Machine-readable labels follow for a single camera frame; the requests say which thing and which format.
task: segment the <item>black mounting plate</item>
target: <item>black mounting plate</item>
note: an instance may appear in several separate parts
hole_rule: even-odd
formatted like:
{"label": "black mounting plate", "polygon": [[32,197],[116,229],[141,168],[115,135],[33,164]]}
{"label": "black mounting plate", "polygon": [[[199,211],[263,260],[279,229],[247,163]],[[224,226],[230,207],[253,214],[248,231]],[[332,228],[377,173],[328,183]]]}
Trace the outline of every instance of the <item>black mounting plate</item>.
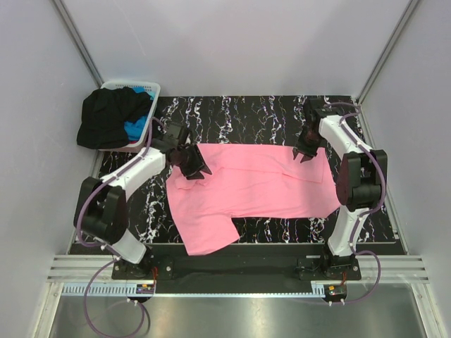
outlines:
{"label": "black mounting plate", "polygon": [[[171,280],[174,271],[174,258],[168,255],[155,256],[154,267],[158,271],[157,280]],[[145,276],[136,276],[133,272],[133,264],[124,260],[115,262],[111,279],[113,280],[152,280],[154,278],[152,271]]]}
{"label": "black mounting plate", "polygon": [[[297,267],[300,280],[334,280],[341,282],[343,280],[342,273],[325,274],[319,267],[320,258],[299,258]],[[360,273],[359,261],[354,259],[352,267],[346,270],[346,280],[362,280]]]}

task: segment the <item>pink shirt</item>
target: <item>pink shirt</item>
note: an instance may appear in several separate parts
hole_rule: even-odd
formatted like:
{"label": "pink shirt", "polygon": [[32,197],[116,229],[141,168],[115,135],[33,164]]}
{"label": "pink shirt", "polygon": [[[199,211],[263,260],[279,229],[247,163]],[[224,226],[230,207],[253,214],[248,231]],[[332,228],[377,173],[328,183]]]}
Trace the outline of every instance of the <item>pink shirt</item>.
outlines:
{"label": "pink shirt", "polygon": [[178,167],[166,181],[169,206],[189,255],[239,239],[231,218],[325,218],[340,206],[324,149],[300,164],[292,147],[199,144],[213,175],[188,181]]}

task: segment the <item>blue cloth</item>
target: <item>blue cloth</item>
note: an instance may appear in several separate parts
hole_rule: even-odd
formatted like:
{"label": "blue cloth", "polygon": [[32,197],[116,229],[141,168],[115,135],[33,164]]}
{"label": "blue cloth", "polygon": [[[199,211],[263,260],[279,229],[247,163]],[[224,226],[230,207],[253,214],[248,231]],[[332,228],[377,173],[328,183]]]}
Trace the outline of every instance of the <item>blue cloth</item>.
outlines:
{"label": "blue cloth", "polygon": [[[135,91],[135,93],[146,92],[144,87],[133,87],[133,90]],[[150,95],[152,100],[155,99],[155,93],[153,93],[153,92],[146,92],[146,93],[148,93],[148,95]],[[128,122],[128,121],[124,122],[124,129],[125,129],[125,132],[127,132],[128,139],[130,141],[138,141],[140,139],[142,131],[144,130],[144,126],[146,125],[146,121],[147,121],[147,115],[142,116],[135,123]]]}
{"label": "blue cloth", "polygon": [[[144,87],[134,87],[133,90],[135,91],[135,93],[146,92]],[[155,93],[153,93],[153,92],[146,92],[146,93],[148,93],[148,95],[152,98],[152,100],[155,99]]]}
{"label": "blue cloth", "polygon": [[127,132],[130,141],[137,141],[140,139],[144,126],[146,125],[147,115],[142,116],[135,123],[125,121],[124,129]]}

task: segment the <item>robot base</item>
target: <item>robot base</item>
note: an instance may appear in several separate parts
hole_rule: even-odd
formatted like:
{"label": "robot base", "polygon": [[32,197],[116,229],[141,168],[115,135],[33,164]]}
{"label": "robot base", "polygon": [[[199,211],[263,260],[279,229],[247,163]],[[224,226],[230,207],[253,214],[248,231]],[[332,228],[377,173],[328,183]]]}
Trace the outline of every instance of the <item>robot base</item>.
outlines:
{"label": "robot base", "polygon": [[170,256],[146,255],[139,264],[120,260],[114,263],[111,278],[113,280],[153,280],[152,268],[156,268],[157,280],[170,280],[173,266],[174,260]]}
{"label": "robot base", "polygon": [[342,265],[340,268],[327,268],[322,258],[299,258],[297,260],[297,269],[300,280],[336,280],[342,282],[344,273],[346,280],[361,280],[359,261],[353,259],[350,265]]}

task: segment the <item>white wall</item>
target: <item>white wall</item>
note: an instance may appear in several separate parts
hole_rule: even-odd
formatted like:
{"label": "white wall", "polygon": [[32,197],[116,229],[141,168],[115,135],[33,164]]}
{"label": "white wall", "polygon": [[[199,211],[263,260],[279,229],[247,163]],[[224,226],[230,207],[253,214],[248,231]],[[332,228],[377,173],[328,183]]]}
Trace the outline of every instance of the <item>white wall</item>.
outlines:
{"label": "white wall", "polygon": [[92,166],[75,137],[95,86],[48,0],[3,0],[0,45],[0,336],[26,337]]}
{"label": "white wall", "polygon": [[358,95],[408,0],[65,0],[105,80]]}
{"label": "white wall", "polygon": [[364,102],[376,146],[384,148],[389,156],[388,184],[409,250],[424,257],[448,325],[450,18],[450,1],[422,1]]}

